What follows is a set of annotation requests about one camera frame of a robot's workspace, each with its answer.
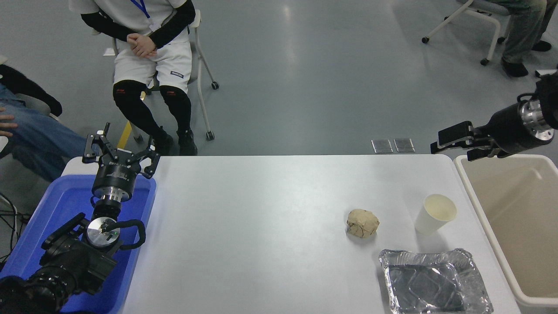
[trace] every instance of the blue plastic tray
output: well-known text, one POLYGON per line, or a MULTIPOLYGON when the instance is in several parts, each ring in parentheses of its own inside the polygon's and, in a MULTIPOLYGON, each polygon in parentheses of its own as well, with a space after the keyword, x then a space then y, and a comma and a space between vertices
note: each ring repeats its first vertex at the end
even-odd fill
MULTIPOLYGON (((94 179, 94 175, 66 175, 50 184, 0 278, 8 275, 29 278, 40 268, 39 260, 45 252, 41 244, 52 232, 80 212, 85 213, 87 219, 91 218, 93 207, 90 198, 94 179)), ((147 227, 155 200, 155 187, 154 179, 138 176, 132 198, 122 203, 118 220, 140 219, 147 227)), ((122 229, 121 239, 125 244, 136 242, 139 239, 137 228, 122 229)), ((126 299, 139 253, 140 249, 118 251, 113 257, 118 264, 104 282, 102 290, 94 296, 87 293, 71 296, 62 311, 117 313, 126 299)))

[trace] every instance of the hand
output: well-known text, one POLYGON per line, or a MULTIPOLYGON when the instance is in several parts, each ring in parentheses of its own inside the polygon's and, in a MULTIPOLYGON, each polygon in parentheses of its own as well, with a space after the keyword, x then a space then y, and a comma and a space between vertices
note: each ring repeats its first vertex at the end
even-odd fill
POLYGON ((126 41, 134 54, 140 58, 151 58, 157 55, 157 46, 148 36, 133 33, 126 37, 126 41))
MULTIPOLYGON (((0 112, 5 111, 6 108, 0 107, 0 112)), ((13 115, 0 115, 0 121, 2 120, 13 120, 15 117, 13 115)), ((0 122, 0 129, 15 129, 17 123, 0 122)), ((0 130, 0 136, 12 137, 13 134, 8 131, 0 130)))

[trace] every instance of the white shorts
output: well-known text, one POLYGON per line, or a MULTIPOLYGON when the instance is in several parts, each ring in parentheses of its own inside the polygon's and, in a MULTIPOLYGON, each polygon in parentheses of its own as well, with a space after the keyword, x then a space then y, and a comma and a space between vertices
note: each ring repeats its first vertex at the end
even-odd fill
POLYGON ((169 85, 188 92, 188 80, 192 72, 190 42, 170 42, 152 58, 136 56, 127 42, 118 41, 120 53, 114 60, 114 82, 135 80, 149 85, 155 71, 159 85, 169 85))

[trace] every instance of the paper cup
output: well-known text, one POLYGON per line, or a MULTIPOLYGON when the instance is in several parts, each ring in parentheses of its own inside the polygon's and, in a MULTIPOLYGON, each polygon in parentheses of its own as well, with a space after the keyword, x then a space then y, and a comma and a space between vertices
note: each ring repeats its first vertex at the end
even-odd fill
POLYGON ((427 196, 415 222, 415 229, 431 235, 457 215, 457 208, 452 200, 441 194, 427 196))

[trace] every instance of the gray pants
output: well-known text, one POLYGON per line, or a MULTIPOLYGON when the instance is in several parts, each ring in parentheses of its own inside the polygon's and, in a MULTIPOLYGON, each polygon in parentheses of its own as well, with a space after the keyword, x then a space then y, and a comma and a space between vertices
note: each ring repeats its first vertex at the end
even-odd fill
POLYGON ((558 0, 489 0, 508 9, 511 14, 509 35, 502 57, 521 63, 546 31, 558 0))

